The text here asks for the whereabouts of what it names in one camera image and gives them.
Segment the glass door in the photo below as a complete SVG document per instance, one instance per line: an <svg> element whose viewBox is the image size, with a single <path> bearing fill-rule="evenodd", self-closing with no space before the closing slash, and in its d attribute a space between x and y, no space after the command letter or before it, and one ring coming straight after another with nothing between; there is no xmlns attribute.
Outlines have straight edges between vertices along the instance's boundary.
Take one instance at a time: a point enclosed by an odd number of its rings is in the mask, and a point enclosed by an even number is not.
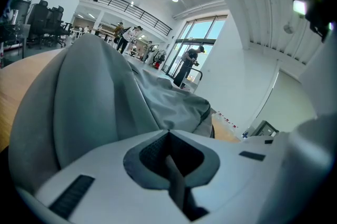
<svg viewBox="0 0 337 224"><path fill-rule="evenodd" d="M193 68L194 69L197 69L197 70L201 70L202 66L204 65L208 55L210 54L212 48L213 48L213 45L203 45L203 47L205 48L205 53L199 53L198 54L198 58L197 58L197 62L199 63L198 66L195 66L193 65ZM189 49L198 49L199 48L199 44L197 45L192 45ZM199 81L199 76L200 73L195 71L195 70L191 70L189 76L188 76L188 80L194 82L194 80L198 77L198 79L195 81L196 83L198 83Z"/></svg>
<svg viewBox="0 0 337 224"><path fill-rule="evenodd" d="M180 67L183 63L181 60L181 57L189 50L190 44L183 44L180 49L177 51L177 53L174 55L175 60L171 65L171 68L166 73L171 78L174 78L177 72L179 72Z"/></svg>

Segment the person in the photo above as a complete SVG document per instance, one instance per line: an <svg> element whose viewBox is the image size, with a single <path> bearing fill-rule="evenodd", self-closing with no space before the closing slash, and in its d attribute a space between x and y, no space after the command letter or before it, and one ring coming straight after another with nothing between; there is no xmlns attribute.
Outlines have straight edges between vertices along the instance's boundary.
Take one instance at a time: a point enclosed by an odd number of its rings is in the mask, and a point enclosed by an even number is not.
<svg viewBox="0 0 337 224"><path fill-rule="evenodd" d="M151 51L151 48L152 48L152 41L148 41L148 45L145 49L145 53L143 54L143 57L142 57L142 62L145 62L150 54L150 51Z"/></svg>
<svg viewBox="0 0 337 224"><path fill-rule="evenodd" d="M182 81L184 77L187 78L189 76L191 71L191 69L189 68L193 67L193 65L198 65L196 59L198 58L199 53L205 53L205 49L203 46L199 46L197 50L191 48L184 54L184 56L182 57L183 65L181 66L179 73L173 80L173 83L175 85L177 85L180 88L183 88L185 86L185 84L182 83Z"/></svg>
<svg viewBox="0 0 337 224"><path fill-rule="evenodd" d="M120 47L122 47L122 50L121 50L121 54L122 54L124 52L124 49L126 48L127 43L130 41L130 39L132 37L136 37L137 33L141 30L143 30L142 27L138 26L138 27L132 27L129 30L127 30L125 33L123 33L117 45L117 51L120 50Z"/></svg>
<svg viewBox="0 0 337 224"><path fill-rule="evenodd" d="M123 29L123 22L119 22L117 27L112 31L113 36L116 38L122 29Z"/></svg>

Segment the white shirt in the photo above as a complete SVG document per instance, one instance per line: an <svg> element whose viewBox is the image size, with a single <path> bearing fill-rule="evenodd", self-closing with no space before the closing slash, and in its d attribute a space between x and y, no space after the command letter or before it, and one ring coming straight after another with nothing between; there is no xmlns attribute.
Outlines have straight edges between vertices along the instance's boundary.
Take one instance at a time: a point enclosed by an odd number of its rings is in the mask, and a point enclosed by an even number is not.
<svg viewBox="0 0 337 224"><path fill-rule="evenodd" d="M136 32L136 28L130 28L127 32L123 34L123 38L127 41L130 41L131 37L136 36L138 32Z"/></svg>

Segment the white pillar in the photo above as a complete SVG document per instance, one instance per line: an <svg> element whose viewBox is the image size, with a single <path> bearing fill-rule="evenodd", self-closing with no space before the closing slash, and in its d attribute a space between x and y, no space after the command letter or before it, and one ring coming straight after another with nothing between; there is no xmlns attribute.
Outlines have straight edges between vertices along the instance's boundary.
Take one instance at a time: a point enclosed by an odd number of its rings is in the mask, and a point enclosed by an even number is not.
<svg viewBox="0 0 337 224"><path fill-rule="evenodd" d="M101 12L100 12L100 15L99 15L98 18L96 19L96 22L95 22L95 24L94 24L94 28L98 29L98 26L100 25L103 16L104 16L104 11L101 11Z"/></svg>

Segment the window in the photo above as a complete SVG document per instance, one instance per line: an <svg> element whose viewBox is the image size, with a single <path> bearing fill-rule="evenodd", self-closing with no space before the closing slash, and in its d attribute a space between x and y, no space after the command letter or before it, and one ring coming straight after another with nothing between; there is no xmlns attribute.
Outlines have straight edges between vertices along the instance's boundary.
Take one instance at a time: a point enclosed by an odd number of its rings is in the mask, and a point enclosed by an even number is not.
<svg viewBox="0 0 337 224"><path fill-rule="evenodd" d="M224 24L225 20L215 21L207 39L217 39Z"/></svg>
<svg viewBox="0 0 337 224"><path fill-rule="evenodd" d="M176 40L174 48L167 57L162 71L166 72L171 78L174 78L183 64L181 57L184 53L191 48L198 49L198 47L202 45L205 49L205 53L198 55L197 60L199 65L193 67L197 70L201 70L225 24L226 17L227 16L215 16L187 22L179 38ZM191 70L188 79L198 83L197 80L199 80L199 76L199 72Z"/></svg>
<svg viewBox="0 0 337 224"><path fill-rule="evenodd" d="M186 38L205 38L211 25L212 21L196 22Z"/></svg>
<svg viewBox="0 0 337 224"><path fill-rule="evenodd" d="M184 30L184 32L181 35L180 39L184 39L186 37L186 34L189 32L191 26L192 26L192 23L186 26L186 29Z"/></svg>

